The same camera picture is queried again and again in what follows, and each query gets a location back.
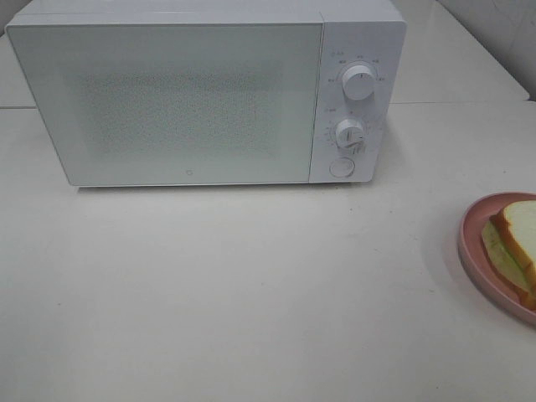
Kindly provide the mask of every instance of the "white microwave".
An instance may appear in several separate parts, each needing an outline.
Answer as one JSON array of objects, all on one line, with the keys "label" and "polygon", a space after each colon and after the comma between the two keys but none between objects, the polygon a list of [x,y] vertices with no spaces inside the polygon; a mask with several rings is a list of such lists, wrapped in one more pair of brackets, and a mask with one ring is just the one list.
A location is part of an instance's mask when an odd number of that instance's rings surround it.
[{"label": "white microwave", "polygon": [[372,178],[388,0],[33,0],[7,26],[69,183]]}]

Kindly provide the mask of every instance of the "white bread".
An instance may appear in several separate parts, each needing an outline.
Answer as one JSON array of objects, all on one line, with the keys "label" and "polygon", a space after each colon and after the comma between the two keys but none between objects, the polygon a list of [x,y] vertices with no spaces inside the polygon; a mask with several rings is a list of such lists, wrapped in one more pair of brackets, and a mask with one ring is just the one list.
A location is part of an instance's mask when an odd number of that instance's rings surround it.
[{"label": "white bread", "polygon": [[536,295],[536,201],[509,204],[490,220]]}]

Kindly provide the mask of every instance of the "microwave control panel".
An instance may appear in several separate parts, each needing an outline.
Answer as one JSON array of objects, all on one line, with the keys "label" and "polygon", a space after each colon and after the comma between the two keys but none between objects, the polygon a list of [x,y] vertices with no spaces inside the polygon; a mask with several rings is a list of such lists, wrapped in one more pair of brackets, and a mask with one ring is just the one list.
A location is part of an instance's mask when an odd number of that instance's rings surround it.
[{"label": "microwave control panel", "polygon": [[405,23],[324,23],[310,183],[372,179]]}]

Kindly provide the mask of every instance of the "bread crust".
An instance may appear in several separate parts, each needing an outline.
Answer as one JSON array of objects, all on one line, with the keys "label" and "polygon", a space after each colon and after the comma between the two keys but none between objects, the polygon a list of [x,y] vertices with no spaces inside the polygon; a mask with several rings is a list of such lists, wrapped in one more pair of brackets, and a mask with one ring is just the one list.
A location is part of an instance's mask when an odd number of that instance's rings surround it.
[{"label": "bread crust", "polygon": [[490,220],[492,221],[493,226],[497,229],[499,237],[506,246],[506,249],[523,270],[527,283],[530,286],[530,292],[533,295],[536,295],[536,267],[523,248],[513,238],[510,230],[510,223],[507,221],[504,212],[508,206],[501,209],[498,214],[493,215]]}]

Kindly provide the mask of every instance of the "wall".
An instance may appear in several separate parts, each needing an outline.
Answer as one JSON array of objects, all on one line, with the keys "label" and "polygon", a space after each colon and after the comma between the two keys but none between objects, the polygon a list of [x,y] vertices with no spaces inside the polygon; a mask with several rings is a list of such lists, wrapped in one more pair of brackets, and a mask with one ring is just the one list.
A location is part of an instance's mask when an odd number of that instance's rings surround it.
[{"label": "wall", "polygon": [[0,35],[13,15],[28,3],[30,0],[0,0]]},{"label": "wall", "polygon": [[536,0],[440,0],[536,100]]}]

